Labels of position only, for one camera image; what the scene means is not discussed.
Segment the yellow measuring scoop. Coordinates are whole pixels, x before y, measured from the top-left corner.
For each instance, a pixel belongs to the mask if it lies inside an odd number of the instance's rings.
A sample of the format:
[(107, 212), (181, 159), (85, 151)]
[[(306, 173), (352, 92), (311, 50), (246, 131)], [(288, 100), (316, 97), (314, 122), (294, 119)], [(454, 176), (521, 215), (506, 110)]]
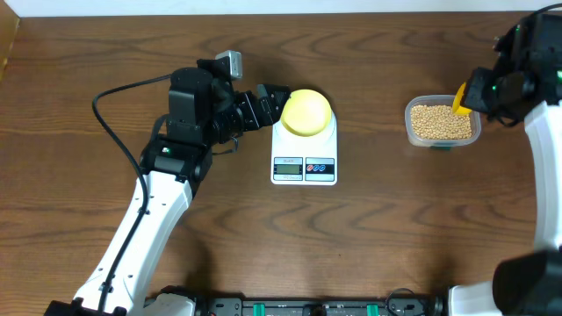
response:
[(467, 116), (469, 115), (472, 110), (464, 107), (463, 105), (463, 97), (465, 96), (465, 87), (466, 83), (463, 83), (459, 89), (457, 94), (455, 95), (453, 104), (451, 106), (452, 113), (457, 116)]

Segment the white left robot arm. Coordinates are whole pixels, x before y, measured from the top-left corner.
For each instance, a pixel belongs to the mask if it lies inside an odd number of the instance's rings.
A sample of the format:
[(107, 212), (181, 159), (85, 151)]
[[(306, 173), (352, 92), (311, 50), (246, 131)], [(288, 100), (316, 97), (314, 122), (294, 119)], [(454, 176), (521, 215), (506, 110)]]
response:
[(233, 82), (241, 77), (235, 51), (165, 75), (169, 111), (155, 121), (139, 159), (100, 123), (133, 166), (133, 197), (89, 279), (71, 302), (52, 301), (48, 315), (203, 314), (203, 306), (187, 294), (163, 291), (150, 299), (148, 287), (174, 227), (212, 166), (213, 146), (236, 143), (245, 132), (280, 120), (290, 88), (260, 84), (256, 92), (239, 92)]

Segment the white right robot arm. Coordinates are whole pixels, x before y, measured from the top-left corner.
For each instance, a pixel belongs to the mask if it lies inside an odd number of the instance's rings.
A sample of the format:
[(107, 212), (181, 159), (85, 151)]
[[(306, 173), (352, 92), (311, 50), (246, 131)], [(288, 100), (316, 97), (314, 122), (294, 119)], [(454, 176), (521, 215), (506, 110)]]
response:
[(549, 5), (523, 17), (494, 45), (494, 67), (476, 68), (453, 111), (519, 123), (529, 138), (537, 194), (533, 252), (501, 262), (488, 282), (449, 289), (449, 315), (561, 313), (561, 17)]

